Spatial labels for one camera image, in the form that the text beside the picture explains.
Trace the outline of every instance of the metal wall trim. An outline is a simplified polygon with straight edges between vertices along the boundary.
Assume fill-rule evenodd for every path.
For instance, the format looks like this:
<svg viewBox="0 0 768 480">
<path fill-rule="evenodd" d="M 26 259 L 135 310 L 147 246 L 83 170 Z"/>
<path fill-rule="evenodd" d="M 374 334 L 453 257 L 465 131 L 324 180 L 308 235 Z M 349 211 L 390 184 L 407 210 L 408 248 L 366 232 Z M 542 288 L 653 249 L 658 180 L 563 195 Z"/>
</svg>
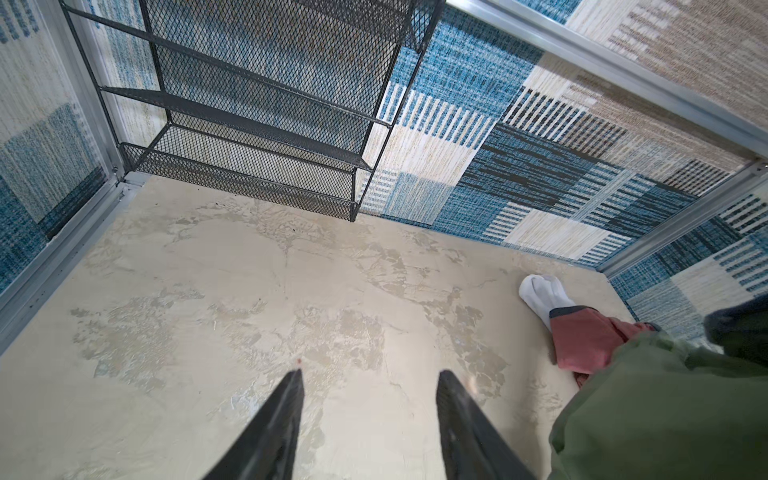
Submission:
<svg viewBox="0 0 768 480">
<path fill-rule="evenodd" d="M 686 233 L 728 208 L 750 190 L 768 180 L 768 162 L 759 161 L 739 170 L 689 207 L 667 219 L 650 233 L 598 266 L 612 279 L 643 258 L 653 255 Z"/>
</svg>

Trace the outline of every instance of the floor stain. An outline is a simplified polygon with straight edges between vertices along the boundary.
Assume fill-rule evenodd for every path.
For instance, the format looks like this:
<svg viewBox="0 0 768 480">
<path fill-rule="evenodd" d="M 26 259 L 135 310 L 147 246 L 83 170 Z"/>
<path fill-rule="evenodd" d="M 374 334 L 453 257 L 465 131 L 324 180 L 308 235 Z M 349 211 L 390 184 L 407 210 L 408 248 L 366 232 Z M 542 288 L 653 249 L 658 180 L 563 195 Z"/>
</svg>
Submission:
<svg viewBox="0 0 768 480">
<path fill-rule="evenodd" d="M 147 393 L 162 389 L 159 372 L 173 351 L 167 312 L 178 301 L 202 298 L 194 289 L 134 297 L 113 310 L 83 315 L 73 342 L 81 346 L 83 358 L 98 361 L 94 377 L 117 378 Z"/>
</svg>

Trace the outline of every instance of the green jacket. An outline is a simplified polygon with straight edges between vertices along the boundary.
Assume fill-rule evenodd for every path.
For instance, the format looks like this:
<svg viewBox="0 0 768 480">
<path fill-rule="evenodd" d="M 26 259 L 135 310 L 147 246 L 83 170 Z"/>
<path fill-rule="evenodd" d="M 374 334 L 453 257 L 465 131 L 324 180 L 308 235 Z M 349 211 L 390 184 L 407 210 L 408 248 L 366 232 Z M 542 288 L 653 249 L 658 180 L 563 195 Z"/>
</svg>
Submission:
<svg viewBox="0 0 768 480">
<path fill-rule="evenodd" d="M 549 480 L 768 478 L 768 368 L 642 333 L 558 417 Z"/>
</svg>

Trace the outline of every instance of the patchwork pattern wall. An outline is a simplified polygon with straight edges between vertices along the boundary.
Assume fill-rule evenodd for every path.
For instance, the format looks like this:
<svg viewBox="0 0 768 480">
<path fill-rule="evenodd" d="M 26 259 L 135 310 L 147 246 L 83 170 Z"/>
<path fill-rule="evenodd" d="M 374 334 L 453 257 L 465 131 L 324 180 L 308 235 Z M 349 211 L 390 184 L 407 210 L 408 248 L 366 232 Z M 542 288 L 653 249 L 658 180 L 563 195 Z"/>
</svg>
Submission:
<svg viewBox="0 0 768 480">
<path fill-rule="evenodd" d="M 694 41 L 667 24 L 691 21 L 693 1 L 523 3 L 636 61 L 650 58 L 648 50 L 660 65 L 659 36 L 671 35 L 667 46 Z M 627 48 L 636 31 L 656 46 Z M 414 57 L 405 51 L 399 64 Z M 732 68 L 727 55 L 714 61 Z M 402 98 L 407 81 L 392 78 L 379 110 L 391 120 L 405 102 L 362 211 L 584 266 L 604 262 L 751 160 L 450 7 Z M 367 161 L 376 160 L 383 133 L 372 132 Z M 359 176 L 359 190 L 367 180 Z"/>
<path fill-rule="evenodd" d="M 768 293 L 768 186 L 615 277 L 635 319 L 706 344 L 708 313 Z"/>
<path fill-rule="evenodd" d="M 0 291 L 106 181 L 37 6 L 0 0 Z"/>
</svg>

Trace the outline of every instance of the mesh shelf tier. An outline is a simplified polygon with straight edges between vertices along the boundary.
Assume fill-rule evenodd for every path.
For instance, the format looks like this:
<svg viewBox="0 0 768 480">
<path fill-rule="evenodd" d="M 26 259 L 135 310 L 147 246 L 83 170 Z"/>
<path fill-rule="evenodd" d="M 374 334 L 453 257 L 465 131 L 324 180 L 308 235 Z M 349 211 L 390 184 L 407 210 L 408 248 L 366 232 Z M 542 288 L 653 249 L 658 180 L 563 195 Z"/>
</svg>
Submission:
<svg viewBox="0 0 768 480">
<path fill-rule="evenodd" d="M 190 115 L 215 124 L 230 127 L 243 133 L 252 134 L 276 143 L 284 144 L 311 154 L 326 157 L 329 161 L 338 161 L 353 167 L 371 170 L 371 167 L 359 154 L 345 151 L 333 145 L 324 144 L 312 138 L 303 137 L 293 132 L 275 128 L 250 118 L 241 117 L 227 111 L 205 104 L 187 100 L 186 98 L 155 90 L 138 90 L 134 88 L 103 87 L 103 91 L 126 98 L 157 105 L 178 113 Z"/>
<path fill-rule="evenodd" d="M 152 32 L 292 88 L 375 116 L 410 0 L 147 0 Z"/>
<path fill-rule="evenodd" d="M 242 132 L 222 132 L 242 135 Z M 352 220 L 354 171 L 168 124 L 149 148 L 123 143 L 132 170 Z"/>
<path fill-rule="evenodd" d="M 361 154 L 371 121 L 157 46 L 165 91 Z"/>
</svg>

